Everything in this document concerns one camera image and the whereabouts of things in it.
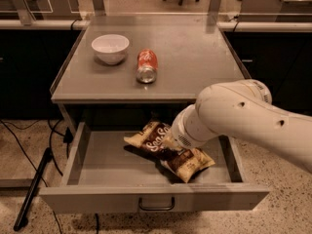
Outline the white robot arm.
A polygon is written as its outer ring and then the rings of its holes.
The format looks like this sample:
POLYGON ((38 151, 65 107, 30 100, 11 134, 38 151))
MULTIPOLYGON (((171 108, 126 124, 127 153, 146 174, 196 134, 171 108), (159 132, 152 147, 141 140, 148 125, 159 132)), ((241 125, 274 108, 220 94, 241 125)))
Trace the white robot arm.
POLYGON ((163 144, 191 149, 219 136, 251 142, 312 173, 312 117, 274 106, 268 88, 257 80, 205 88, 175 117, 163 144))

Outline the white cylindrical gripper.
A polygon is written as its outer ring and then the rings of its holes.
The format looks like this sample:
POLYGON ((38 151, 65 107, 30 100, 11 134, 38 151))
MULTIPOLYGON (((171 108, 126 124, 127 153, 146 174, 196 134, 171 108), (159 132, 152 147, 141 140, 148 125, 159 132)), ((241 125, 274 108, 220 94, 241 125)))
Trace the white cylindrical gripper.
POLYGON ((195 105, 183 109, 174 119, 172 134, 163 138, 163 146, 174 151, 183 148, 200 147, 217 134, 206 127, 200 120, 195 105))

